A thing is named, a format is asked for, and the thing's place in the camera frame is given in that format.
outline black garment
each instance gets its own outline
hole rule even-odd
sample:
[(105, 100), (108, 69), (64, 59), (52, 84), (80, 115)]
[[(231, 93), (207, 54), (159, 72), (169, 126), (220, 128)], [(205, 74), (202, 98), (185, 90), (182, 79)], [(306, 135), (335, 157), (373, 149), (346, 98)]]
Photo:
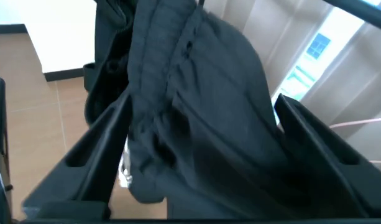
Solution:
[(193, 218), (281, 219), (303, 194), (247, 39), (192, 0), (139, 1), (128, 62), (131, 163)]

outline beige floor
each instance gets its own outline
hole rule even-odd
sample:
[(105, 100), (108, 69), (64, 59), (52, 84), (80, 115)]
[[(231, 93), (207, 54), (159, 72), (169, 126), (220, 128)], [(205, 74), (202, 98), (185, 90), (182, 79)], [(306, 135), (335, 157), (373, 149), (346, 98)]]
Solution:
[[(21, 202), (87, 130), (83, 79), (46, 82), (27, 34), (0, 35), (0, 77), (6, 81), (13, 216)], [(115, 187), (114, 218), (165, 218), (165, 203), (142, 205)]]

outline black baseboard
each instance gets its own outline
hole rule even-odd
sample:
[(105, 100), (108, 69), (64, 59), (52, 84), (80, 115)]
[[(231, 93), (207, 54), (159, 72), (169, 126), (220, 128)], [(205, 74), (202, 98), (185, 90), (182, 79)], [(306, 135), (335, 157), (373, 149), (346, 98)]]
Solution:
[(64, 80), (69, 78), (83, 77), (84, 71), (83, 68), (75, 68), (70, 70), (62, 70), (57, 72), (47, 72), (44, 73), (45, 79), (47, 82)]
[(26, 34), (27, 29), (24, 24), (0, 25), (0, 34)]

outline tiled floor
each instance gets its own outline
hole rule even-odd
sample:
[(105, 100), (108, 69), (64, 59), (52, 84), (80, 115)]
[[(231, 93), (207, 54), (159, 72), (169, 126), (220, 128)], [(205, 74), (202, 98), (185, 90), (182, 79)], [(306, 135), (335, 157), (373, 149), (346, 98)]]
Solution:
[[(0, 35), (0, 77), (6, 81), (13, 216), (21, 202), (88, 129), (83, 79), (46, 82), (27, 34)], [(166, 204), (142, 205), (115, 187), (113, 218), (165, 218)]]

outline curtain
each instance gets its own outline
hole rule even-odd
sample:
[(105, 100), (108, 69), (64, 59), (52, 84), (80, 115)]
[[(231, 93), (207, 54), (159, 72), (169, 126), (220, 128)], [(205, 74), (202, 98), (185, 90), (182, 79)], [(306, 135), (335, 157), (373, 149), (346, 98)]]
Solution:
[(368, 119), (333, 130), (381, 168), (381, 30), (364, 24), (301, 102), (327, 125)]
[(262, 61), (273, 95), (332, 6), (320, 0), (206, 0), (204, 8), (248, 38)]

